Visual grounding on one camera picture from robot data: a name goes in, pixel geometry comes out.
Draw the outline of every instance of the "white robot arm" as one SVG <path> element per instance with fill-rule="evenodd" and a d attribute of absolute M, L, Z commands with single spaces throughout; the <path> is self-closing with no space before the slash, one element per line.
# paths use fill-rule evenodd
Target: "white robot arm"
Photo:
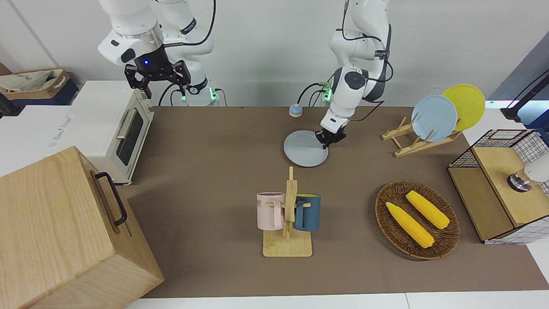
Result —
<path fill-rule="evenodd" d="M 178 85 L 182 94 L 187 89 L 198 97 L 204 90 L 202 94 L 206 94 L 205 105 L 208 105 L 212 101 L 210 83 L 200 62 L 189 58 L 210 53 L 213 40 L 198 25 L 188 0 L 156 1 L 171 27 L 167 25 L 161 30 L 150 0 L 99 0 L 113 29 L 98 50 L 114 64 L 126 64 L 125 75 L 130 86 L 145 91 L 149 98 L 148 83 L 167 80 Z M 137 80 L 136 73 L 143 79 Z"/>
<path fill-rule="evenodd" d="M 321 121 L 323 129 L 316 133 L 324 148 L 346 137 L 344 128 L 360 100 L 373 102 L 383 94 L 391 41 L 388 2 L 356 0 L 351 16 L 360 31 L 336 29 L 330 38 L 330 48 L 340 68 L 334 73 L 333 99 Z M 348 5 L 346 0 L 344 16 Z M 361 69 L 360 60 L 370 61 L 372 69 Z"/>

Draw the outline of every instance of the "wire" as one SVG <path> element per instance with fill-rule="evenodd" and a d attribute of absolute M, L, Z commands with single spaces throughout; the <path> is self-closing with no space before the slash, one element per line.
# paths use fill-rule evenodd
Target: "wire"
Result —
<path fill-rule="evenodd" d="M 363 36 L 354 37 L 354 38 L 345 37 L 345 17 L 347 16 L 347 8 L 348 7 L 349 7 L 349 0 L 346 0 L 345 1 L 345 7 L 343 9 L 343 21 L 341 22 L 341 35 L 343 36 L 343 38 L 347 41 L 361 40 L 363 38 L 372 38 L 374 40 L 378 40 L 381 43 L 381 45 L 383 45 L 383 41 L 379 37 L 376 37 L 376 36 L 373 36 L 373 35 L 363 35 Z"/>
<path fill-rule="evenodd" d="M 328 78 L 328 80 L 326 80 L 326 82 L 330 82 L 330 80 L 334 77 L 334 75 L 335 75 L 335 72 L 332 73 L 332 75 Z M 318 98 L 320 97 L 320 94 L 321 94 L 321 93 L 319 92 L 318 95 L 316 96 L 315 101 L 314 101 L 313 104 L 312 104 L 312 107 L 315 106 L 316 101 L 318 101 Z"/>
<path fill-rule="evenodd" d="M 549 72 L 549 70 L 545 70 L 545 72 L 541 73 L 540 76 L 538 76 L 535 80 L 533 80 L 531 83 L 528 84 L 528 86 L 526 86 L 524 89 L 522 89 L 522 91 L 517 94 L 517 96 L 511 101 L 511 103 L 509 103 L 509 105 L 507 106 L 507 108 L 509 108 L 509 106 L 511 106 L 511 104 L 513 104 L 514 101 L 516 101 L 518 99 L 518 97 L 524 92 L 526 91 L 526 89 L 528 89 L 533 83 L 535 83 L 538 79 L 540 79 L 542 76 L 544 76 L 545 74 L 547 74 L 547 72 Z"/>
<path fill-rule="evenodd" d="M 381 104 L 383 104 L 385 101 L 378 101 L 378 102 L 372 102 L 372 103 L 378 103 L 376 105 L 376 107 L 374 107 L 368 114 L 366 114 L 366 116 L 360 118 L 360 119 L 351 119 L 352 122 L 361 122 L 363 121 L 364 119 L 368 118 L 368 116 L 370 116 L 374 110 L 376 110 Z"/>
<path fill-rule="evenodd" d="M 391 68 L 391 76 L 389 76 L 389 78 L 387 78 L 387 79 L 367 78 L 367 80 L 373 80 L 373 81 L 377 81 L 377 82 L 390 81 L 393 78 L 393 75 L 395 74 L 395 70 L 393 69 L 393 66 L 391 65 L 391 63 L 389 62 L 389 60 L 387 58 L 385 58 L 385 62 L 387 62 L 387 65 Z"/>
<path fill-rule="evenodd" d="M 225 90 L 221 89 L 221 88 L 215 88 L 215 91 L 221 91 L 223 92 L 223 100 L 225 101 L 225 106 L 228 106 L 227 105 L 227 96 L 225 95 Z"/>
<path fill-rule="evenodd" d="M 307 105 L 307 106 L 311 107 L 312 98 L 313 98 L 313 96 L 315 96 L 315 93 L 318 93 L 318 96 L 317 96 L 317 97 L 320 97 L 320 94 L 321 94 L 322 92 L 324 92 L 324 88 L 322 88 L 322 89 L 320 89 L 320 90 L 317 90 L 317 91 L 313 92 L 313 93 L 311 94 L 311 97 L 309 98 L 309 105 Z"/>
<path fill-rule="evenodd" d="M 206 42 L 206 40 L 210 37 L 211 30 L 214 28 L 215 12 L 216 12 L 216 3 L 215 3 L 215 0 L 214 0 L 214 10 L 213 10 L 212 15 L 211 15 L 210 29 L 208 30 L 208 34 L 206 34 L 206 36 L 204 37 L 204 39 L 203 39 L 202 41 L 200 41 L 200 42 L 198 42 L 198 43 L 184 43 L 184 42 L 179 42 L 179 43 L 164 44 L 164 47 L 197 46 L 197 45 L 201 45 L 202 43 Z"/>
<path fill-rule="evenodd" d="M 173 106 L 172 96 L 173 96 L 174 92 L 181 92 L 181 90 L 180 89 L 175 89 L 175 90 L 172 90 L 172 92 L 170 93 L 170 105 L 171 106 Z"/>
<path fill-rule="evenodd" d="M 299 95 L 299 98 L 298 98 L 298 105 L 299 105 L 299 101 L 301 101 L 301 97 L 305 94 L 305 92 L 306 92 L 307 90 L 309 90 L 309 88 L 314 87 L 314 86 L 322 86 L 322 83 L 316 82 L 316 83 L 314 83 L 314 84 L 311 84 L 311 85 L 305 87 L 305 89 L 303 89 L 303 91 L 302 91 L 301 94 Z"/>
<path fill-rule="evenodd" d="M 172 86 L 175 86 L 176 84 L 171 84 L 169 85 L 168 87 L 166 87 L 166 89 L 164 89 L 164 92 L 162 92 L 162 95 L 160 96 L 160 100 L 158 100 L 158 106 L 160 106 L 162 104 L 162 99 L 164 98 L 164 96 L 166 95 L 166 92 L 168 92 L 168 90 L 170 88 L 172 88 Z"/>

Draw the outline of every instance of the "woven tray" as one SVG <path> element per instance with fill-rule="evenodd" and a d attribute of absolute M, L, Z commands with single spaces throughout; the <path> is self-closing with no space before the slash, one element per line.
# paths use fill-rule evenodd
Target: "woven tray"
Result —
<path fill-rule="evenodd" d="M 423 195 L 440 209 L 450 219 L 450 224 L 442 230 L 433 226 L 406 199 L 406 194 L 411 190 Z M 427 249 L 417 244 L 391 216 L 385 202 L 391 202 L 404 209 L 433 236 L 435 244 Z M 376 218 L 381 231 L 395 247 L 419 260 L 444 257 L 454 250 L 460 240 L 460 225 L 452 207 L 435 190 L 416 181 L 398 180 L 384 186 L 376 198 Z"/>

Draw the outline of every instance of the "table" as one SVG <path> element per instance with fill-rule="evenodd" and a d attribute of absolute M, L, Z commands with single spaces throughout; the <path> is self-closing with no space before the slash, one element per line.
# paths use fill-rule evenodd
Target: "table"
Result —
<path fill-rule="evenodd" d="M 363 115 L 369 107 L 358 108 Z M 548 289 L 526 246 L 481 244 L 446 166 L 464 138 L 407 157 L 379 137 L 411 108 L 379 108 L 349 125 L 315 168 L 296 168 L 300 192 L 322 195 L 321 229 L 310 258 L 264 258 L 255 194 L 284 191 L 291 164 L 282 143 L 317 130 L 324 108 L 294 119 L 287 108 L 157 108 L 130 199 L 166 281 L 146 297 L 220 297 Z M 460 220 L 461 241 L 440 260 L 407 260 L 387 244 L 373 216 L 383 185 L 420 181 Z"/>

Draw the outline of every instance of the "yellow corn cob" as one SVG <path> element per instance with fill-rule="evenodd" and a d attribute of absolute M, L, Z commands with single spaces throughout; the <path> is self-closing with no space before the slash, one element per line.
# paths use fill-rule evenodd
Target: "yellow corn cob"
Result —
<path fill-rule="evenodd" d="M 414 190 L 408 192 L 406 198 L 408 202 L 412 203 L 438 229 L 444 229 L 450 223 L 450 219 L 442 211 Z"/>
<path fill-rule="evenodd" d="M 397 223 L 412 236 L 412 238 L 423 248 L 429 248 L 435 243 L 435 239 L 417 221 L 399 206 L 386 202 L 389 212 Z"/>

